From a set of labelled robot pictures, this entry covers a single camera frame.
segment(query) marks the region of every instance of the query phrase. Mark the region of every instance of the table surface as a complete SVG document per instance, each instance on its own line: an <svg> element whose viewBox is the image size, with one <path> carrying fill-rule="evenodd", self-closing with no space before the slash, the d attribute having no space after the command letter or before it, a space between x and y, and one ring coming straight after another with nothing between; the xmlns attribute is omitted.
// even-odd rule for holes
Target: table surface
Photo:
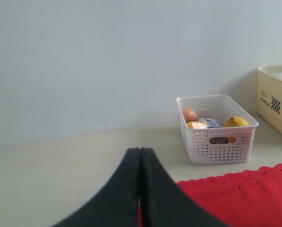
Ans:
<svg viewBox="0 0 282 227"><path fill-rule="evenodd" d="M153 148L174 181L257 170L282 163L282 135L257 113L247 163L190 163L179 123L0 148L0 227L48 227L88 201L113 174L127 148Z"/></svg>

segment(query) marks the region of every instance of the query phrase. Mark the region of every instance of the yellow lemon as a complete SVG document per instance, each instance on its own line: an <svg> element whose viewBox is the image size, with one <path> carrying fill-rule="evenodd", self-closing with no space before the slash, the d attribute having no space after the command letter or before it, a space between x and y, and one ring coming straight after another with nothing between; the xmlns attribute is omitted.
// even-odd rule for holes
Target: yellow lemon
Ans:
<svg viewBox="0 0 282 227"><path fill-rule="evenodd" d="M242 117L231 117L226 123L225 127L241 127L241 126L249 126L249 122L247 122L244 118ZM234 143L236 141L235 137L227 137L227 139L231 142Z"/></svg>

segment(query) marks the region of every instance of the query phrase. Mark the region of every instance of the brown egg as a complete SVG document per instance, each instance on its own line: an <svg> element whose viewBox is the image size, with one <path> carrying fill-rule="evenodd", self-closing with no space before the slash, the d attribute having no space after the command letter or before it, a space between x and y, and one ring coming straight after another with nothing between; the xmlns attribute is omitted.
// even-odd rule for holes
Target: brown egg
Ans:
<svg viewBox="0 0 282 227"><path fill-rule="evenodd" d="M190 109L190 108L183 109L182 114L185 118L186 123L198 121L197 112L193 109Z"/></svg>

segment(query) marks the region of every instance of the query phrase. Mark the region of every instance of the storage box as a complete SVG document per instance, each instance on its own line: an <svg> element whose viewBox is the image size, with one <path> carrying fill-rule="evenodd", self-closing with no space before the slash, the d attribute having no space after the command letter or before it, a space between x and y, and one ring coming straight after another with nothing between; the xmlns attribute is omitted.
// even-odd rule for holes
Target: storage box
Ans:
<svg viewBox="0 0 282 227"><path fill-rule="evenodd" d="M259 114L282 134L282 65L257 68Z"/></svg>
<svg viewBox="0 0 282 227"><path fill-rule="evenodd" d="M244 163L250 159L254 134L258 122L227 95L179 97L180 131L188 157L193 164ZM185 108L196 110L199 117L214 118L221 128L191 129L182 114ZM250 126L223 128L233 116L245 118ZM217 137L236 137L234 143L211 144Z"/></svg>

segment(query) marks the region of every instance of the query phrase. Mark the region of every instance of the red fabric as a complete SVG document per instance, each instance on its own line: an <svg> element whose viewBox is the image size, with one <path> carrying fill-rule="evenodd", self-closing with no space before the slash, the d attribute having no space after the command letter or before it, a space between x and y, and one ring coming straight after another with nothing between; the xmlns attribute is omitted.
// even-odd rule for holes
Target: red fabric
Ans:
<svg viewBox="0 0 282 227"><path fill-rule="evenodd" d="M229 226L282 227L282 164L177 185Z"/></svg>

